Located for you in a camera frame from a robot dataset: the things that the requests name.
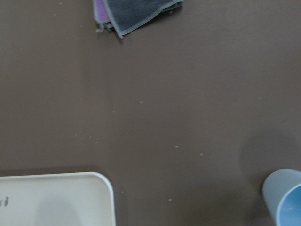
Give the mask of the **blue cup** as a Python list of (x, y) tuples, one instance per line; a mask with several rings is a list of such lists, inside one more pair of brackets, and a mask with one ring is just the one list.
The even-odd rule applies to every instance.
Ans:
[(277, 226), (301, 224), (301, 172), (280, 169), (264, 181), (262, 195)]

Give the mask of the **cream rabbit tray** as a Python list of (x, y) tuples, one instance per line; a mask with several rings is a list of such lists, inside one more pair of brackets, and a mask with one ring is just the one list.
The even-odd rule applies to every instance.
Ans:
[(114, 226), (114, 192), (97, 172), (0, 178), (2, 226)]

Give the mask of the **grey folded cloth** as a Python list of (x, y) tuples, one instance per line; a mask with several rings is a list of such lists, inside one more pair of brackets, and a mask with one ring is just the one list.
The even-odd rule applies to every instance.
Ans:
[(110, 22), (119, 38), (145, 25), (162, 12), (181, 7), (182, 0), (105, 0)]

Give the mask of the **purple cloth under grey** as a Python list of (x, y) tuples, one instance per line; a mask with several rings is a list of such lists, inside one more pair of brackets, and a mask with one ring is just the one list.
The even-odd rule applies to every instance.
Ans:
[(111, 28), (111, 21), (107, 14), (104, 2), (102, 0), (92, 0), (94, 20), (97, 24), (96, 32), (103, 32)]

